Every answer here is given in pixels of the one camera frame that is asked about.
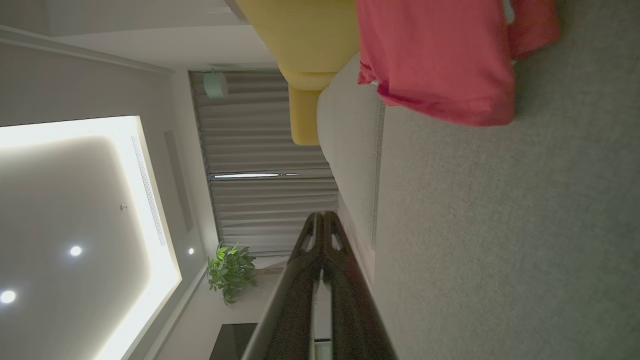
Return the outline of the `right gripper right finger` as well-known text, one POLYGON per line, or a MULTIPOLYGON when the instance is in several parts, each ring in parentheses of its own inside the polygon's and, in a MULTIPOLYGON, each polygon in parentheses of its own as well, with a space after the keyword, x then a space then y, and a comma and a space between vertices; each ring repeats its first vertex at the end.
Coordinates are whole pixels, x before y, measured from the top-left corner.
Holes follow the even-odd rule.
POLYGON ((338 214, 323 214, 323 277, 331 290, 334 360, 396 360, 370 287, 338 214))

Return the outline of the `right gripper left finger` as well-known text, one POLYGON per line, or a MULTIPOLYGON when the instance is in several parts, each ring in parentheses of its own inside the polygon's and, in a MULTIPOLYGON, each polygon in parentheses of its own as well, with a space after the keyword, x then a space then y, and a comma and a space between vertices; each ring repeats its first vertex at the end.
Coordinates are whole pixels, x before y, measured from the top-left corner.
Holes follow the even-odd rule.
POLYGON ((308 360, 313 345, 314 290, 323 268, 323 215, 309 215, 244 360, 308 360))

